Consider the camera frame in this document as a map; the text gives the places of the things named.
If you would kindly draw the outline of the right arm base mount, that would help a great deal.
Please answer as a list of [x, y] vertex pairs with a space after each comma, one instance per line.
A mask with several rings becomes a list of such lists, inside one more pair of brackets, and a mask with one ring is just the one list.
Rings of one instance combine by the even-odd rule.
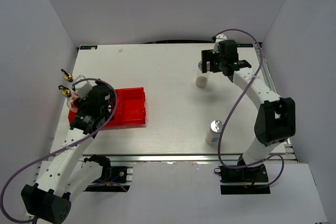
[[220, 178], [222, 195], [266, 195], [270, 186], [265, 165], [243, 169], [219, 166], [214, 173]]

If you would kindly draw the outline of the white shaker with metal lid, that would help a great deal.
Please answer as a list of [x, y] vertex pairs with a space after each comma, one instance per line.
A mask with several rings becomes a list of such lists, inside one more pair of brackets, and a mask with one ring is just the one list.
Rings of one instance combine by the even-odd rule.
[[210, 123], [208, 131], [205, 136], [205, 142], [209, 145], [218, 143], [219, 136], [221, 134], [224, 123], [220, 120], [213, 120]]

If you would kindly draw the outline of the clear glass oil bottle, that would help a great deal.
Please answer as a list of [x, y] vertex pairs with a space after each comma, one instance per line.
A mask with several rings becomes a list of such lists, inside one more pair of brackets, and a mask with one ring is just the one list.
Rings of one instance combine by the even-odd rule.
[[59, 89], [75, 89], [75, 87], [72, 85], [73, 82], [77, 82], [79, 80], [84, 79], [85, 77], [83, 75], [79, 75], [77, 78], [74, 78], [73, 75], [70, 72], [67, 72], [64, 69], [61, 69], [61, 72], [63, 74], [63, 77], [66, 82], [70, 83], [70, 85], [67, 87], [65, 85], [60, 85]]

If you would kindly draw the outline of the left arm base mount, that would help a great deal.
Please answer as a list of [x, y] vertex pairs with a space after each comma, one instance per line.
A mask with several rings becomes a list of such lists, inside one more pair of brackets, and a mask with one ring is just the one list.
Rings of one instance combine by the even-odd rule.
[[83, 160], [96, 162], [102, 167], [101, 176], [94, 180], [86, 189], [86, 192], [126, 193], [130, 189], [133, 168], [125, 165], [111, 165], [106, 156], [93, 155]]

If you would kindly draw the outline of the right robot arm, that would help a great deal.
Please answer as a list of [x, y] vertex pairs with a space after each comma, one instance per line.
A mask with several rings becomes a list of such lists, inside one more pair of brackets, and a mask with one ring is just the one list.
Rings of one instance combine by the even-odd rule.
[[254, 125], [255, 139], [242, 154], [238, 177], [247, 182], [256, 175], [259, 166], [280, 143], [296, 133], [296, 104], [283, 98], [257, 78], [247, 60], [240, 60], [237, 43], [217, 37], [212, 50], [202, 51], [202, 72], [221, 72], [242, 89], [258, 110]]

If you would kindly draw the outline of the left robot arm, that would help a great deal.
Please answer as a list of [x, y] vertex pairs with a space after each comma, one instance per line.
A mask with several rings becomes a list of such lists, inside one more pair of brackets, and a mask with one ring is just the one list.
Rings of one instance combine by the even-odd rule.
[[25, 185], [21, 196], [29, 214], [50, 223], [63, 223], [71, 203], [91, 183], [110, 178], [110, 160], [101, 155], [85, 159], [73, 172], [79, 158], [98, 132], [112, 119], [117, 105], [116, 92], [107, 84], [97, 82], [85, 98], [75, 102], [78, 110], [70, 123], [64, 148], [55, 156], [34, 185]]

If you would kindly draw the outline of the clear jar with metal lid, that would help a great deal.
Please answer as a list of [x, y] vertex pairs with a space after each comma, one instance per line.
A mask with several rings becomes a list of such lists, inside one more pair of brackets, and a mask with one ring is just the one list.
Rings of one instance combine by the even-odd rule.
[[209, 67], [207, 67], [207, 72], [203, 73], [202, 72], [202, 61], [198, 63], [198, 69], [196, 71], [196, 80], [195, 80], [195, 85], [198, 88], [206, 88], [208, 84], [208, 78], [209, 78]]

